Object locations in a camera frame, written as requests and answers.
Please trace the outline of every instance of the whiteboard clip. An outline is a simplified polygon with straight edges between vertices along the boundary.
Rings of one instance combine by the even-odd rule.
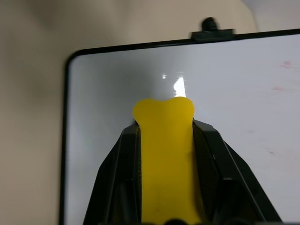
[[[233,29],[219,30],[213,17],[208,17],[202,22],[202,31],[192,32],[191,39],[197,43],[234,40]]]

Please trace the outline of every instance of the red mark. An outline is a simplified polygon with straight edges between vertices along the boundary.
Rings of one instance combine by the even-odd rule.
[[[293,67],[293,65],[292,65],[292,62],[291,61],[284,61],[281,65],[280,65],[281,67],[284,67],[284,68],[287,68],[287,69],[289,69],[289,68],[292,68]]]
[[[279,86],[276,86],[276,87],[272,88],[272,90],[283,90],[283,88],[279,87]]]

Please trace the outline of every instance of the black plastic part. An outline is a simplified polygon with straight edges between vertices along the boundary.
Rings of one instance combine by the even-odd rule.
[[[188,224],[181,219],[171,219],[168,222],[166,222],[165,225],[188,225]]]
[[[218,30],[217,23],[212,17],[202,22],[202,31],[192,32],[191,39],[198,43],[234,40],[233,29]]]
[[[84,225],[109,222],[141,222],[140,129],[123,130],[99,168]]]
[[[250,222],[281,221],[249,166],[217,130],[194,120],[193,135],[202,200],[209,221],[224,224],[235,217]]]

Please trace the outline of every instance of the black clip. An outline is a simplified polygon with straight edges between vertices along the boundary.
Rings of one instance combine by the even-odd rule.
[[[202,31],[192,32],[191,39],[197,43],[234,40],[233,29],[219,30],[213,17],[202,22]]]

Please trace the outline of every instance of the beige wall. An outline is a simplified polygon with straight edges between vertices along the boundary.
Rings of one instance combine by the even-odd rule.
[[[240,0],[0,1],[0,224],[57,223],[67,56],[187,38],[207,16],[256,31]]]

